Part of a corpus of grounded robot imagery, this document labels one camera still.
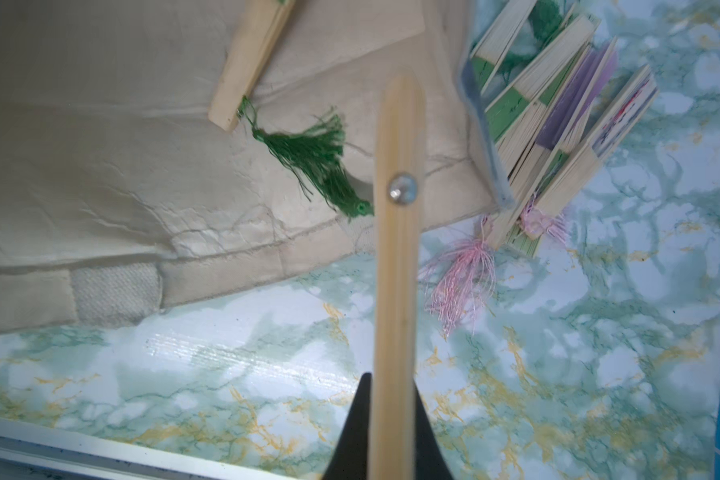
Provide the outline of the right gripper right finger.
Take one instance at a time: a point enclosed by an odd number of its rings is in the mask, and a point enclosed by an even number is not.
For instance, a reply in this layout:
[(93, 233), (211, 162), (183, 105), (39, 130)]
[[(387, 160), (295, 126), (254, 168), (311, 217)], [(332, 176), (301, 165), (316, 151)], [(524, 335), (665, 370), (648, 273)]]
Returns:
[(432, 430), (417, 387), (415, 393), (415, 476), (416, 480), (453, 480)]

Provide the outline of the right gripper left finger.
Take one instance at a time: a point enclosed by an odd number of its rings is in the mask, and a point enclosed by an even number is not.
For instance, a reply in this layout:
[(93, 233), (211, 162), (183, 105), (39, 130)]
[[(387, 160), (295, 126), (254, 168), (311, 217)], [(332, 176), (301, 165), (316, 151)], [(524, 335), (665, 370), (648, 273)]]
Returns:
[(364, 373), (323, 480), (367, 479), (371, 385)]

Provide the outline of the purple folding fan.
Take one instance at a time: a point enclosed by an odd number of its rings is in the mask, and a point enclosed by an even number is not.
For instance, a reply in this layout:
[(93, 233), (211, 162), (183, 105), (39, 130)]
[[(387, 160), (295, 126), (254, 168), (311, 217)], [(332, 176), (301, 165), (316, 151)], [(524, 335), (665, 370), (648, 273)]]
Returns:
[(403, 69), (382, 94), (375, 144), (371, 479), (411, 479), (415, 472), (416, 297), (425, 134), (424, 91), (415, 74)]
[(530, 120), (510, 132), (510, 146), (519, 155), (509, 175), (515, 205), (488, 224), (490, 231), (484, 243), (491, 251), (498, 251), (505, 243), (560, 150), (561, 141), (575, 128), (594, 84), (612, 62), (616, 44), (617, 41), (611, 39), (599, 49), (591, 45), (583, 47), (549, 102), (534, 101), (528, 108)]

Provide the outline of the green tassel wooden fan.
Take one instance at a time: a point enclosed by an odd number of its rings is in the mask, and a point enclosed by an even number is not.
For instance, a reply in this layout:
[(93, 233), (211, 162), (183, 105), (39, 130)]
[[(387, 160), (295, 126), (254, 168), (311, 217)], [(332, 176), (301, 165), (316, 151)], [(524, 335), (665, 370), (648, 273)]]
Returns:
[(285, 30), (293, 1), (249, 1), (233, 34), (227, 59), (208, 109), (208, 119), (231, 132), (242, 122), (251, 137), (298, 182), (303, 196), (321, 198), (334, 212), (354, 219), (374, 214), (342, 164), (344, 119), (331, 107), (286, 107), (281, 120), (275, 106), (253, 99), (254, 89)]

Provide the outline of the beige canvas tote bag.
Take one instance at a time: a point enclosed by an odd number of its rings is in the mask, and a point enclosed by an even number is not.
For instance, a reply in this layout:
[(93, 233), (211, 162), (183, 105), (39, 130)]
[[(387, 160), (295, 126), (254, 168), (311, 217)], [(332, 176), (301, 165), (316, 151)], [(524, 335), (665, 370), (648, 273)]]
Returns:
[[(373, 222), (315, 196), (208, 109), (242, 1), (0, 1), (0, 334), (118, 328), (371, 250)], [(371, 194), (381, 95), (427, 98), (425, 229), (496, 208), (455, 67), (488, 1), (299, 1), (253, 93), (344, 119)]]

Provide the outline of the pink tassel folding fan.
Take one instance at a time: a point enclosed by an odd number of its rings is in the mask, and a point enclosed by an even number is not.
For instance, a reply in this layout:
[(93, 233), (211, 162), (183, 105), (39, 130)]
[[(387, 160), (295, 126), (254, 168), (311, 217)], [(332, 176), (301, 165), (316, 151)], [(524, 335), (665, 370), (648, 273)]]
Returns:
[(533, 257), (544, 239), (565, 246), (569, 234), (569, 204), (599, 172), (605, 161), (640, 121), (659, 93), (651, 67), (637, 70), (608, 109), (570, 154), (553, 162), (552, 173), (520, 214), (505, 246)]

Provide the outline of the green folding fan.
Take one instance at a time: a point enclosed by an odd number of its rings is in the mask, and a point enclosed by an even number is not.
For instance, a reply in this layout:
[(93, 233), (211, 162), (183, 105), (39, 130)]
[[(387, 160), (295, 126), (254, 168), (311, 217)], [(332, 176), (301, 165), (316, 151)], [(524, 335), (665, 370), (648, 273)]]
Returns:
[(589, 41), (599, 23), (599, 19), (589, 14), (576, 17), (488, 105), (485, 117), (490, 139), (495, 144)]
[(483, 94), (497, 75), (507, 78), (534, 58), (531, 53), (512, 51), (525, 26), (530, 27), (534, 47), (540, 51), (557, 36), (568, 18), (557, 1), (507, 1), (470, 53), (479, 92)]

